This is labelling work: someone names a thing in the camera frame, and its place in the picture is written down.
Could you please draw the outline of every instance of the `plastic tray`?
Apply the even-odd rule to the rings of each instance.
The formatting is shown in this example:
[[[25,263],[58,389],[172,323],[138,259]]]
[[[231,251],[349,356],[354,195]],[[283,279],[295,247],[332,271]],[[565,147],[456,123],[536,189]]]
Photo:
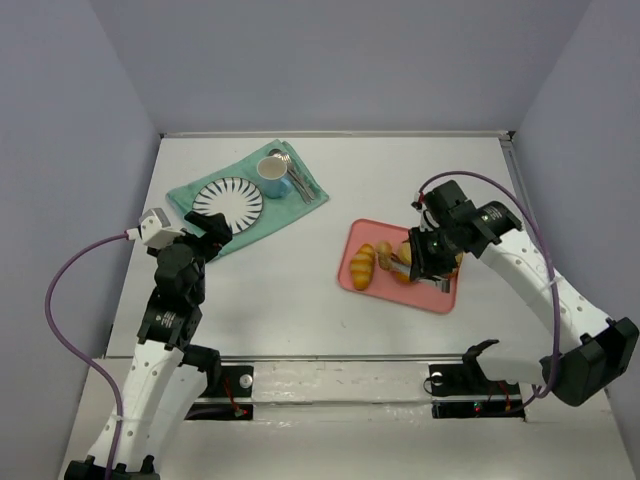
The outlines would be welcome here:
[[[349,262],[363,244],[369,243],[375,247],[378,242],[387,240],[395,251],[396,247],[407,238],[408,229],[406,227],[389,225],[364,218],[356,220],[351,225],[349,238],[342,254],[342,261],[338,270],[338,283],[342,288],[350,292],[378,297],[430,312],[449,313],[456,303],[457,275],[450,280],[449,293],[445,293],[435,284],[417,282],[407,285],[401,283],[391,273],[382,270],[376,263],[373,279],[369,287],[363,291],[353,288]]]

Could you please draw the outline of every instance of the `black and white plate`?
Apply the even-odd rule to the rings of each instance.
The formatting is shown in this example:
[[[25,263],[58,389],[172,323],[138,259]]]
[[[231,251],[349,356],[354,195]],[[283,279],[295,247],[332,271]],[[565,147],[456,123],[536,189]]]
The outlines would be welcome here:
[[[193,200],[194,212],[207,216],[224,213],[236,235],[256,223],[262,213],[262,194],[246,178],[226,177],[205,185]]]

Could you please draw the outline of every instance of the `folded cloth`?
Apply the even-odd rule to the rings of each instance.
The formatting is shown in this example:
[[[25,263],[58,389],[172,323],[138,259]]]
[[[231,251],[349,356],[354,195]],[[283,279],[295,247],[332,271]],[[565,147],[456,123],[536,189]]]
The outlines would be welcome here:
[[[196,198],[196,195],[198,195],[198,192],[214,180],[224,177],[241,177],[259,185],[260,177],[256,170],[258,162],[266,157],[274,148],[289,154],[298,172],[307,180],[307,183],[315,192],[316,198],[312,200],[311,203],[306,204],[295,189],[284,198],[271,199],[263,196],[264,203],[258,221],[244,232],[234,236],[233,240],[220,251],[218,254],[219,257],[235,252],[256,240],[260,240],[267,235],[271,235],[273,232],[277,232],[329,200],[329,195],[320,188],[320,185],[315,181],[313,175],[311,175],[311,172],[309,172],[309,169],[293,147],[288,142],[274,140],[233,165],[229,165],[222,170],[218,170],[188,185],[174,188],[167,193],[169,203],[180,218],[183,218],[192,209],[193,200]],[[202,235],[204,233],[194,225],[189,225],[189,230],[196,235]]]

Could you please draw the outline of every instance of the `mug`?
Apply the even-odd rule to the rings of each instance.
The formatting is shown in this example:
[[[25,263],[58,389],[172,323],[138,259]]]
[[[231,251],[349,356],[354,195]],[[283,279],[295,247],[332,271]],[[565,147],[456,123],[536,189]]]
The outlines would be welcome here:
[[[258,162],[260,190],[269,198],[286,197],[293,184],[286,178],[287,165],[279,157],[265,157]]]

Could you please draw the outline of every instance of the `tabletop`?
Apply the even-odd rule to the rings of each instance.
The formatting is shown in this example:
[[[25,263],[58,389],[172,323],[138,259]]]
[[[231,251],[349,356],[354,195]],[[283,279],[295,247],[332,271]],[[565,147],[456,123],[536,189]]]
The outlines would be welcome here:
[[[504,281],[470,255],[454,309],[438,315],[347,292],[336,274],[351,224],[360,218],[419,223],[410,203],[422,182],[448,170],[482,173],[513,191],[497,137],[279,137],[289,141],[330,200],[310,214],[206,267],[207,299],[192,343],[232,357],[460,354],[488,338],[527,338],[541,358],[551,337]],[[236,162],[271,138],[165,138],[145,209],[163,207],[183,226],[165,195]],[[499,199],[494,187],[458,178],[478,206]],[[155,260],[134,248],[108,357],[131,356]]]
[[[123,385],[130,359],[98,363]],[[422,389],[424,362],[254,367],[254,420],[183,422],[159,459],[162,480],[635,478],[604,392],[579,408],[550,395],[527,408],[526,422],[444,420],[432,417]],[[85,458],[112,406],[109,385],[91,370],[61,480],[70,460]]]

